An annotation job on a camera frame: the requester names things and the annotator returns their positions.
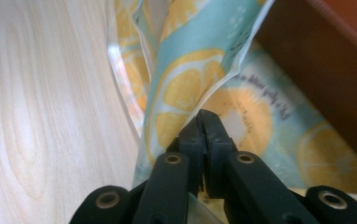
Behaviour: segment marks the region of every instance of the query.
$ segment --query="black clamp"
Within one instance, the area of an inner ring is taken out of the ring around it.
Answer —
[[[186,223],[188,193],[225,199],[229,223],[357,223],[357,202],[330,187],[293,193],[255,154],[238,151],[219,117],[200,110],[131,191],[94,190],[71,223]]]

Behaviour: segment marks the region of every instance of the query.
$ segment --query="lemon print fabric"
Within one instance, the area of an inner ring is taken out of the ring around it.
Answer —
[[[192,19],[209,0],[170,0],[161,40]]]
[[[357,193],[357,155],[326,122],[302,137],[297,161],[309,186],[327,185]]]
[[[238,150],[263,154],[272,132],[271,111],[265,100],[251,90],[221,89],[203,108],[218,114]]]
[[[149,83],[144,55],[138,51],[123,54],[124,69],[130,82],[136,104],[145,112],[147,94],[145,87]]]
[[[152,146],[164,150],[183,128],[201,95],[223,77],[224,70],[220,66],[223,56],[219,49],[195,51],[177,59],[161,76],[150,107],[154,116],[145,124],[145,141],[151,161],[154,159]],[[152,141],[147,133],[153,132],[156,138]]]
[[[134,23],[131,20],[131,14],[137,7],[136,0],[116,0],[115,4],[117,36],[120,46],[139,44],[140,37],[137,33]]]

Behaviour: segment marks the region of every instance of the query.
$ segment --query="yellow lemon pattern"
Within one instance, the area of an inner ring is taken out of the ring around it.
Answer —
[[[302,137],[297,162],[309,186],[327,185],[357,193],[357,155],[326,122]]]
[[[172,137],[177,135],[177,128],[184,125],[186,115],[172,112],[158,113],[155,120],[158,143],[167,148],[172,142]]]
[[[129,52],[123,55],[123,62],[133,96],[139,107],[145,112],[147,99],[145,86],[149,83],[149,76],[144,56],[141,52]]]
[[[169,14],[164,23],[161,40],[185,25],[207,2],[206,0],[170,0]]]
[[[137,6],[137,0],[134,1],[114,1],[115,12],[117,15],[117,36],[121,46],[128,46],[140,43],[140,37],[131,21],[131,14]]]
[[[145,144],[151,161],[154,159],[150,148],[164,150],[182,129],[202,94],[224,76],[220,65],[223,56],[219,49],[195,51],[175,60],[162,74],[145,124]],[[156,146],[150,133],[156,133]]]
[[[256,97],[251,90],[219,89],[204,109],[219,115],[229,130],[239,150],[251,151],[262,155],[272,133],[272,119],[267,102]]]

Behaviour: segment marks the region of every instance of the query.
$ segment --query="wooden furniture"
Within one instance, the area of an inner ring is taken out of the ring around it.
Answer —
[[[0,0],[0,223],[67,223],[94,189],[131,187],[104,5]]]
[[[276,0],[257,39],[357,152],[357,0]]]

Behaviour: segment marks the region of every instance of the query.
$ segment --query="light wood grain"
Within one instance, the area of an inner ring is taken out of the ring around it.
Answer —
[[[130,188],[138,139],[105,46],[104,1],[0,0],[0,223],[67,223]]]

